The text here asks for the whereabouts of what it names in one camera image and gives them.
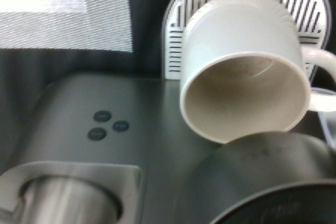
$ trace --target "metal grate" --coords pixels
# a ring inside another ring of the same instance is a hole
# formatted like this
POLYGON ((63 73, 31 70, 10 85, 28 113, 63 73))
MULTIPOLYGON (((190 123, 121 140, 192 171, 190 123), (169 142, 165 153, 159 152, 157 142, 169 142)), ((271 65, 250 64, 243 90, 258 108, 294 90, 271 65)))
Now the metal grate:
MULTIPOLYGON (((181 37, 189 19, 210 0, 174 0, 165 21, 165 78, 178 80, 181 71, 181 37)), ((324 0, 274 0, 292 15, 298 39, 303 45, 324 47, 328 36, 328 6, 324 0)), ((313 73, 313 65, 306 64, 306 72, 313 73)))

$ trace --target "cup rim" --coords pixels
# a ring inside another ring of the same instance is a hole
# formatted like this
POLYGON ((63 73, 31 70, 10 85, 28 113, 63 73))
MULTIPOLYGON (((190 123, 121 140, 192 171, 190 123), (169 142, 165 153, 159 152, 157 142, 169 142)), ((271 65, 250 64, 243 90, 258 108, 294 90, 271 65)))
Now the cup rim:
POLYGON ((252 194, 247 198, 244 198, 235 205, 232 205, 213 219, 210 224, 214 224, 220 221, 223 221, 231 215, 234 215, 240 209, 261 200, 262 198, 267 198, 270 195, 279 192, 285 192, 292 189, 300 189, 300 188, 318 188, 318 187, 328 187, 336 189, 336 181, 330 178, 322 178, 322 179, 315 179, 315 180, 307 180, 307 181, 298 181, 294 183, 285 183, 279 186, 274 186, 261 192, 252 194))
POLYGON ((310 103, 310 83, 309 83, 309 79, 306 77, 306 73, 303 71, 303 69, 297 66, 295 63, 292 63, 285 57, 273 54, 273 53, 267 53, 267 52, 240 52, 240 53, 235 53, 235 54, 231 54, 231 55, 225 55, 219 58, 216 58, 208 64, 207 66, 204 66, 204 68, 196 72, 195 75, 190 75, 189 79, 186 79, 184 81, 184 87, 181 88, 181 91, 180 91, 180 111, 181 111, 181 116, 183 116, 183 119, 187 123, 187 126, 192 128, 192 130, 196 132, 196 134, 204 137, 205 139, 208 139, 210 141, 216 142, 216 143, 220 143, 220 144, 226 144, 228 142, 231 142, 232 140, 235 139, 229 139, 229 140, 223 140, 223 139, 219 139, 210 135, 207 135, 201 129, 192 124, 190 122, 190 119, 187 117, 187 114, 186 114, 186 106, 184 106, 184 101, 186 101, 186 93, 189 91, 189 88, 190 88, 190 84, 193 83, 195 79, 198 78, 199 74, 214 65, 217 64, 219 62, 223 62, 229 59, 234 59, 234 58, 238 58, 238 57, 250 57, 250 56, 255 56, 255 57, 268 57, 271 58, 273 60, 277 60, 280 61, 283 64, 286 64, 292 70, 295 71, 295 75, 298 76, 300 78, 300 81, 301 81, 301 84, 303 84, 303 90, 304 90, 304 96, 306 96, 306 99, 304 99, 304 104, 303 104, 303 107, 301 107, 301 110, 300 112, 297 113, 297 117, 295 119, 292 120, 291 124, 286 126, 286 128, 283 130, 273 130, 273 131, 289 131, 292 129, 292 127, 298 124, 298 122, 301 121, 301 118, 306 114, 306 111, 307 111, 307 108, 309 108, 309 103, 310 103))

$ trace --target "black button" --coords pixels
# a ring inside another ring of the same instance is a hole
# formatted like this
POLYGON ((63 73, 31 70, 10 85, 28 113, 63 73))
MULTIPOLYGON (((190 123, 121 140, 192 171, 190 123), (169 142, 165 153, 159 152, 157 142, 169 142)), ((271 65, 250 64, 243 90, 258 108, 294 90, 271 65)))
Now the black button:
POLYGON ((109 121, 111 117, 112 114, 108 111, 102 110, 94 113, 93 119, 97 122, 106 122, 109 121))
POLYGON ((87 137, 93 141, 100 141, 106 137, 106 131, 105 131, 105 129, 103 128, 93 128, 88 131, 87 137))
POLYGON ((112 129, 117 132, 124 132, 129 129, 129 122, 127 121, 117 121, 112 125, 112 129))

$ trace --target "mug handle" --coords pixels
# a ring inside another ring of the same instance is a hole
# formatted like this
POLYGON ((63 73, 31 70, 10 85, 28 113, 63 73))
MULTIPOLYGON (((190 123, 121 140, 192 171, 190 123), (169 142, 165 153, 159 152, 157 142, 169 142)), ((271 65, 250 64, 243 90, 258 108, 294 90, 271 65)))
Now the mug handle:
MULTIPOLYGON (((301 46, 303 61, 318 65, 331 75, 336 82, 336 56, 328 51, 301 46)), ((310 93, 309 110, 316 112, 336 111, 336 96, 318 92, 310 93)))

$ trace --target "white cup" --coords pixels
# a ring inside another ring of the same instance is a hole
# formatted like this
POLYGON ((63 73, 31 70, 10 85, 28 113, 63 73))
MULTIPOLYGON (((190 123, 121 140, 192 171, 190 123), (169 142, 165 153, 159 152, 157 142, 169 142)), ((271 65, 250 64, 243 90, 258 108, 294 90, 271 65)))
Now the white cup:
POLYGON ((274 0, 211 0, 184 30, 181 60, 181 115, 214 142, 288 131, 307 109, 336 111, 336 97, 312 92, 304 72, 309 62, 336 78, 336 57, 300 46, 274 0))

